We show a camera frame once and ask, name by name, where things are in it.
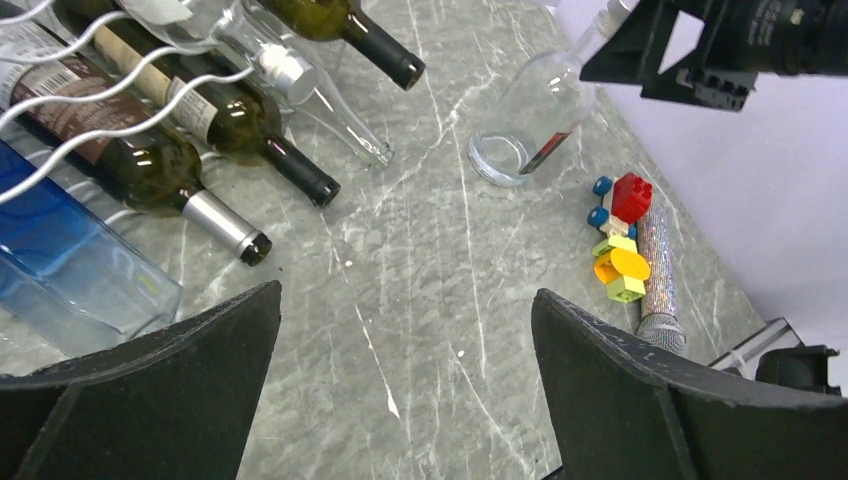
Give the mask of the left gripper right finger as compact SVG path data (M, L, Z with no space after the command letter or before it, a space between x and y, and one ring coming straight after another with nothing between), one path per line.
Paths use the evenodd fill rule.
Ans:
M844 397L687 360L541 289L532 337L556 479L843 479Z

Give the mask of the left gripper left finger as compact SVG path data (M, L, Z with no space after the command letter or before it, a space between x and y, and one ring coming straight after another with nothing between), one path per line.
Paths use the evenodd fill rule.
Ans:
M1 380L5 479L233 479L281 323L270 281L117 347Z

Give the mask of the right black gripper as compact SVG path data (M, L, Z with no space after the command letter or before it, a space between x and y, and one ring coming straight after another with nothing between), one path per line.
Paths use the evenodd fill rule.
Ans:
M642 86L646 99L739 112L758 77L743 60L751 1L640 1L586 62L584 81ZM695 46L662 70L679 15L703 22Z

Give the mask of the blue glass bottle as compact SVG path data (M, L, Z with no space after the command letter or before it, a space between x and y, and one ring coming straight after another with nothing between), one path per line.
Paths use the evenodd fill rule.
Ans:
M1 206L1 307L69 356L170 325L183 289L45 178Z

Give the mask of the olive green wine bottle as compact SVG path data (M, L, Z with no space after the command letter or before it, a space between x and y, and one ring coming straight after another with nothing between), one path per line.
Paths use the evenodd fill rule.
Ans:
M260 4L304 39L345 41L405 91L425 72L426 64L371 19L359 1L266 0Z

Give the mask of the labelled dark wine bottle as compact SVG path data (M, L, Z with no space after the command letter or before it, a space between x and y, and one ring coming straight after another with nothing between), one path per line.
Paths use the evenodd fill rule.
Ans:
M84 97L116 84L103 69L79 53L37 65L11 60L46 56L65 45L57 34L34 20L2 28L3 111L36 97ZM16 121L37 139L58 147L88 131L120 130L152 116L150 108L123 91L86 104L49 103L24 112ZM159 217L181 215L249 266L259 264L272 248L264 233L203 185L198 151L166 122L123 138L98 137L77 146L67 158L126 206Z

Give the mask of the clear glass bottle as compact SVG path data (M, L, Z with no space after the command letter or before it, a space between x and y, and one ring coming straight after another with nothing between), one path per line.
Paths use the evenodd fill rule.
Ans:
M391 145L377 135L348 105L322 67L316 68L318 82L308 100L283 102L284 109L304 114L343 141L369 167L386 167L394 157Z

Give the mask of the dark green wine bottle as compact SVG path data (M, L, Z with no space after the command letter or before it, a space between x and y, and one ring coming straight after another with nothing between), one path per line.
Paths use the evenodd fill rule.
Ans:
M94 49L123 74L166 44L132 19L98 27ZM188 81L201 75L229 76L236 68L213 55L169 54L145 66L134 80L136 88L165 106ZM341 185L319 168L283 135L277 102L251 80L209 82L187 93L171 117L208 146L232 160L262 159L301 190L318 207L328 206Z

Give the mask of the clear bottle silver cap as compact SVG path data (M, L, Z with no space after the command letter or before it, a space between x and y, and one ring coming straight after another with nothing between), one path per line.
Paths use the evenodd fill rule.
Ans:
M315 66L256 20L244 1L124 0L119 5L150 33L173 46L189 50L229 47L294 105L307 101L318 85Z

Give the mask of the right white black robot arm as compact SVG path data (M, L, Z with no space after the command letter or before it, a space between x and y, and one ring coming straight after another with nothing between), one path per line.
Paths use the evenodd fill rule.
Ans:
M661 70L681 13L702 21L700 37L686 56ZM643 98L738 112L761 73L846 76L846 2L641 1L580 77L636 85Z

